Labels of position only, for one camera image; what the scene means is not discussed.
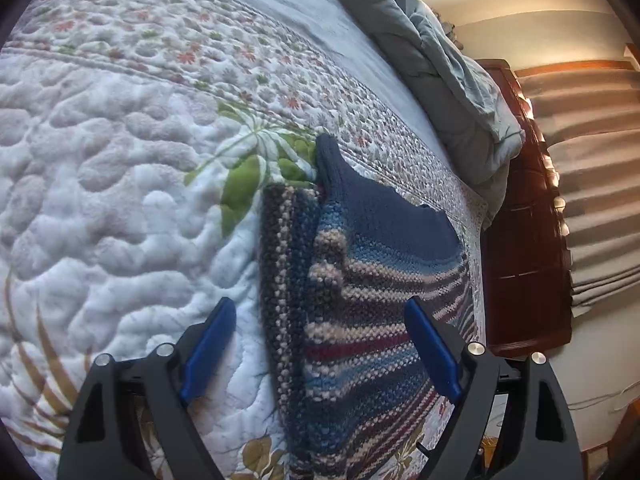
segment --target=curtain fold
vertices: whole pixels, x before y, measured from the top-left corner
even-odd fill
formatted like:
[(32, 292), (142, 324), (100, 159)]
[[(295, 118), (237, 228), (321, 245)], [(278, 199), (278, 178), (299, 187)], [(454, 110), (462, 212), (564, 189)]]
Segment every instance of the curtain fold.
[(519, 79), (559, 175), (574, 315), (640, 283), (640, 73)]

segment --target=rumpled blanket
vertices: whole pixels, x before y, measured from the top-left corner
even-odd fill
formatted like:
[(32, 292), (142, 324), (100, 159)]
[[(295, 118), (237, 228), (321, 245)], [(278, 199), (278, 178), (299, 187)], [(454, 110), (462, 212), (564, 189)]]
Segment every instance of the rumpled blanket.
[(404, 302), (417, 294), (470, 338), (468, 263), (443, 211), (359, 176), (331, 136), (316, 158), (322, 195), (265, 189), (260, 307), (292, 477), (365, 479), (436, 399)]
[(500, 89), (463, 56), (420, 0), (340, 0), (427, 112), (459, 176), (488, 203), (504, 201), (509, 161), (525, 139)]

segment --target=silver screw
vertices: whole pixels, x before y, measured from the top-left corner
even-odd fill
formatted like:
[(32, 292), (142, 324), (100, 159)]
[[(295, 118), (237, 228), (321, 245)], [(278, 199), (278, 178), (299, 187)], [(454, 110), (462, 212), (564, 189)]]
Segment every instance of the silver screw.
[(100, 354), (94, 359), (94, 363), (98, 366), (106, 366), (111, 362), (111, 356), (109, 354)]
[(466, 349), (469, 350), (469, 353), (473, 355), (484, 354), (484, 346), (482, 346), (480, 343), (477, 343), (475, 341), (473, 341), (472, 343), (469, 343)]
[(531, 360), (537, 365), (543, 365), (546, 363), (546, 356), (542, 352), (533, 352)]
[(174, 353), (174, 346), (171, 343), (162, 343), (156, 348), (156, 353), (162, 357), (167, 357)]

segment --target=dark wood dresser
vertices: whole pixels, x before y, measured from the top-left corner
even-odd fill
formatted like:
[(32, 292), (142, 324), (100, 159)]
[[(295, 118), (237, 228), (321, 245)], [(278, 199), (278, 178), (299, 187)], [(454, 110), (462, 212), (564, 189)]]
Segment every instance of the dark wood dresser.
[(571, 341), (562, 199), (543, 136), (508, 63), (478, 63), (527, 134), (511, 161), (504, 204), (481, 238), (487, 344), (497, 355), (521, 356)]

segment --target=blue gripper pad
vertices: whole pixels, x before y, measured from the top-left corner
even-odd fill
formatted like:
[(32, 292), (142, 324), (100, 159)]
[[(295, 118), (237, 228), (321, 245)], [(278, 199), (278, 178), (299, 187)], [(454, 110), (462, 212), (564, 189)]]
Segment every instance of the blue gripper pad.
[(455, 403), (462, 396), (458, 363), (433, 325), (434, 322), (438, 323), (436, 320), (432, 322), (413, 298), (404, 304), (404, 325), (433, 387)]
[(229, 298), (222, 298), (216, 305), (213, 319), (182, 369), (180, 398), (186, 404), (204, 394), (209, 378), (235, 331), (236, 305)]

